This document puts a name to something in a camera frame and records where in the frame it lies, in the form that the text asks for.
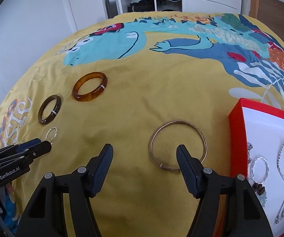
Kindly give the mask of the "blue white gloved left hand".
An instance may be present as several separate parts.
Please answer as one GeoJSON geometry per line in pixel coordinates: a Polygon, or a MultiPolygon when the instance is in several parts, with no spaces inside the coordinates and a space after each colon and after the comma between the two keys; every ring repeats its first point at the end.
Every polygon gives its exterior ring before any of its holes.
{"type": "Polygon", "coordinates": [[[21,214],[15,202],[14,189],[10,183],[0,188],[0,230],[3,236],[15,236],[21,214]]]}

